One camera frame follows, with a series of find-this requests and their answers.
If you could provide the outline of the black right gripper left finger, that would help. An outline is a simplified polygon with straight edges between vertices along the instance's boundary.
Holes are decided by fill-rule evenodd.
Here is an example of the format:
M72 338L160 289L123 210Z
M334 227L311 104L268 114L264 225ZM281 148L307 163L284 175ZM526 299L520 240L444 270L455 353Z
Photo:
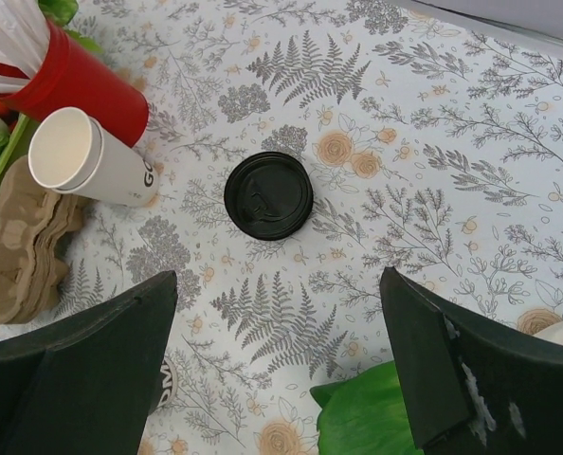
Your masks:
M165 271L0 341L0 454L136 454L176 303Z

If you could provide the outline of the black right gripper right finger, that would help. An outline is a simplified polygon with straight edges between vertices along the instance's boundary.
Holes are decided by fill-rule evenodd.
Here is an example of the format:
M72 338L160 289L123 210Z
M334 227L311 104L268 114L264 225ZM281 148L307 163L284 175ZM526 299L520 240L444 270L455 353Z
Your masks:
M380 295L415 445L426 454L563 454L563 346L385 268Z

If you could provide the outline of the black coffee lid stack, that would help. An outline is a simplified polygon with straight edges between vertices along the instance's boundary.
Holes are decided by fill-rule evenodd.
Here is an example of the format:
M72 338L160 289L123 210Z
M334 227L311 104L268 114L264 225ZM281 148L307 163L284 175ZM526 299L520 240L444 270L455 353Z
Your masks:
M303 165L281 152L261 152L229 175L224 203L233 224L261 241L278 241L299 231L314 206L314 190Z

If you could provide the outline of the green white bok choy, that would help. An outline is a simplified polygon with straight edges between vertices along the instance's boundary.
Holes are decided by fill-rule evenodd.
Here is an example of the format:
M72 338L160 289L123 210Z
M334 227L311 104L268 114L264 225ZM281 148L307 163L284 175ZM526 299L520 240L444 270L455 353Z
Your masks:
M563 321L530 335L563 346ZM412 438L395 362L315 387L323 454L426 454Z

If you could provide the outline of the brown cardboard cup carrier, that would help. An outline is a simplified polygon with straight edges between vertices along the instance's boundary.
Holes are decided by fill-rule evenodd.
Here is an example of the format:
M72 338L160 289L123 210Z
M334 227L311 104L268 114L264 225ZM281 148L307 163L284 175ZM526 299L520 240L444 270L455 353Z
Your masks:
M83 227L87 205L37 184L25 156L10 166L0 186L0 324L27 323L59 303L69 267L56 246Z

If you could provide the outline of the white paper cup stack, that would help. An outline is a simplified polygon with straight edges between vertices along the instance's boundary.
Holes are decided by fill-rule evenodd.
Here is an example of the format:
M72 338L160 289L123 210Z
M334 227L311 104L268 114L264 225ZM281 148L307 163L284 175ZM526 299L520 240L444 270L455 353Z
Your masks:
M27 160L34 180L60 194L143 207L159 190L155 167L76 107L41 122Z

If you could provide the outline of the green plastic tray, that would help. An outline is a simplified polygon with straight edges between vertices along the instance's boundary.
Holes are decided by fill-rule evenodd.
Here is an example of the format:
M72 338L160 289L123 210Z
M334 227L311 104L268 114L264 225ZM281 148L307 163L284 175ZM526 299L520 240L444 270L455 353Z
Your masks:
M37 123L25 115L20 115L10 133L9 142L0 154L0 184L5 170L16 159L27 154L29 141Z

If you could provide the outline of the floral patterned table mat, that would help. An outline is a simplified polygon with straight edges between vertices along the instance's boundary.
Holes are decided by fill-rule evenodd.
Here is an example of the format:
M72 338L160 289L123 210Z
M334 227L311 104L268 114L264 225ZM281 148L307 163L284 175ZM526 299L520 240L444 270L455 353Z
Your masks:
M82 1L72 26L150 104L144 209L96 204L62 300L0 340L159 271L179 281L170 387L142 454L314 454L316 385L391 358L402 274L532 335L563 321L563 59L385 1ZM233 169L296 158L304 226L231 221Z

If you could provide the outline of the red ribbed cup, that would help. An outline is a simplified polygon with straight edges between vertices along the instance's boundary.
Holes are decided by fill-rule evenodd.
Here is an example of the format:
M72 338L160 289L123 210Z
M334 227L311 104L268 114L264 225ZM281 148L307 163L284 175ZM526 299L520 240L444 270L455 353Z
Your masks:
M41 68L21 90L0 94L0 101L39 121L63 107L77 107L125 145L135 146L149 119L143 94L62 28L47 26L49 45Z

